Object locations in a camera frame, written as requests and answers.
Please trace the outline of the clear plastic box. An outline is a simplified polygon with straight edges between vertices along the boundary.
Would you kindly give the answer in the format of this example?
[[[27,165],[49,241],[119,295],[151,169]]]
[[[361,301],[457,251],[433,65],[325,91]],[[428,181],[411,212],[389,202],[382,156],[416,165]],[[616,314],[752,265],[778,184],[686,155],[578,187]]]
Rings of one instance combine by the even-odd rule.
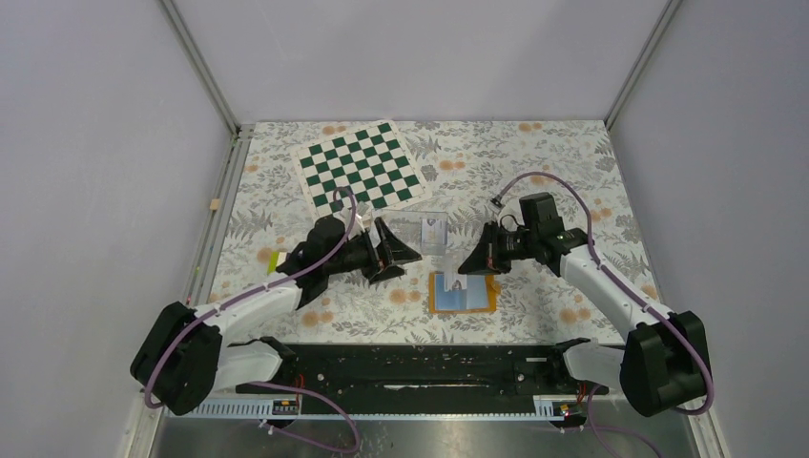
[[[448,246],[448,214],[446,212],[422,212],[404,210],[377,210],[375,218],[381,217],[393,234],[411,248],[417,249],[425,256],[442,256]],[[422,244],[422,219],[444,218],[447,221],[447,244],[445,247],[425,246]]]

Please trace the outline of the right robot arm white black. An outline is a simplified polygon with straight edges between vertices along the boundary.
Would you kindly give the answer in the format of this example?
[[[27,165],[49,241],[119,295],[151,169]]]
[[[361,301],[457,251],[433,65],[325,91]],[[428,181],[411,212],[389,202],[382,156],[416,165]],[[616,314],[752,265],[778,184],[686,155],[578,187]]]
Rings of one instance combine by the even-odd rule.
[[[697,398],[704,404],[692,414],[709,409],[715,388],[701,319],[675,313],[627,284],[600,259],[585,231],[565,227],[550,194],[520,198],[519,207],[523,220],[515,229],[497,221],[484,225],[459,274],[501,275],[516,260],[535,260],[586,296],[624,342],[617,348],[578,338],[555,345],[548,357],[550,386],[562,393],[583,382],[618,389],[645,417],[682,410]]]

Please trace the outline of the floral tablecloth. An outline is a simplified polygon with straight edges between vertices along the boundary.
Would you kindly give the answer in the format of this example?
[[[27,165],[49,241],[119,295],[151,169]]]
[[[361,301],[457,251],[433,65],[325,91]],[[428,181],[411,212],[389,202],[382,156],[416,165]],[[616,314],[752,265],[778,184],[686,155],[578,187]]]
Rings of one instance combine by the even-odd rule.
[[[354,122],[263,122],[255,126],[209,298],[222,302],[267,278],[274,253],[292,250],[313,224],[292,161],[302,147],[357,129]],[[448,219],[448,247],[464,258],[490,219],[487,202],[506,192],[506,224],[518,200],[549,192],[569,227],[591,225],[604,259],[656,300],[652,268],[609,133],[600,120],[401,121],[398,129],[432,192],[416,212]],[[284,343],[554,344],[620,337],[576,288],[531,260],[497,278],[491,313],[433,314],[428,280],[444,263],[431,256],[402,277],[369,285],[359,273],[335,276],[299,311],[252,323],[243,340]]]

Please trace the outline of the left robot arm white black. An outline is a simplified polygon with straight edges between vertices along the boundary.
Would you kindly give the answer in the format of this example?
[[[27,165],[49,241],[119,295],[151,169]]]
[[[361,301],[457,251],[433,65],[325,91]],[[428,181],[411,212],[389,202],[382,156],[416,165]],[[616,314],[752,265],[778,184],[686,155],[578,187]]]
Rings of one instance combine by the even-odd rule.
[[[402,276],[405,265],[421,260],[383,219],[374,219],[373,226],[375,239],[357,217],[322,217],[266,281],[224,302],[166,305],[130,366],[145,404],[184,415],[225,388],[253,382],[275,392],[290,388],[297,369],[282,357],[280,344],[269,338],[246,341],[244,333],[303,308],[323,294],[333,276],[358,271],[375,284]]]

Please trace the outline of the green white chessboard mat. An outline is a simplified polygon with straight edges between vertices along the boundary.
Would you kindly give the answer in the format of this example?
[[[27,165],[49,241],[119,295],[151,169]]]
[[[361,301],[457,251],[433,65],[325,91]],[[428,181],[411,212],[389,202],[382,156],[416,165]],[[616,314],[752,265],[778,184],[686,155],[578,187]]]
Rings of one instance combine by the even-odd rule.
[[[316,140],[292,153],[291,160],[314,219],[350,204],[348,198],[333,196],[342,187],[368,210],[401,210],[433,197],[421,166],[391,120]]]

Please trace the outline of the white card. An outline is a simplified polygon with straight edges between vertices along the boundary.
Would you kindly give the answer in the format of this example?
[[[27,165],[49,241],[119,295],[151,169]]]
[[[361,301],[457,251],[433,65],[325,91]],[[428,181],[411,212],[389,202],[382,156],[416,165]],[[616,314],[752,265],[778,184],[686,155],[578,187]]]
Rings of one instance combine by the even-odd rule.
[[[467,276],[459,272],[463,257],[447,253],[442,260],[443,285],[446,292],[467,290]]]

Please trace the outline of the green white small block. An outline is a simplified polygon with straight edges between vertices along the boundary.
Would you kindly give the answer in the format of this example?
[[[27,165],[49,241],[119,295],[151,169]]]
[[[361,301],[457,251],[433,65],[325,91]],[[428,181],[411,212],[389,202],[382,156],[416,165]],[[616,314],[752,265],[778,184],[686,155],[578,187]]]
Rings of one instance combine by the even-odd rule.
[[[266,273],[268,275],[277,271],[278,266],[286,261],[287,253],[281,251],[272,251],[270,253]]]

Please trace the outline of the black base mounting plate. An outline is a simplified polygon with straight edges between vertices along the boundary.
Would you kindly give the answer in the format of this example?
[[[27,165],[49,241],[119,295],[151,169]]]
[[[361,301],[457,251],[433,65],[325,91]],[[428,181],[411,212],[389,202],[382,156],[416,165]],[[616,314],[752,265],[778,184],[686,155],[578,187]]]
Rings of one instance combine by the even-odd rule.
[[[565,375],[551,345],[314,344],[288,346],[272,387],[320,393],[347,413],[528,413],[533,396],[575,402],[592,382]]]

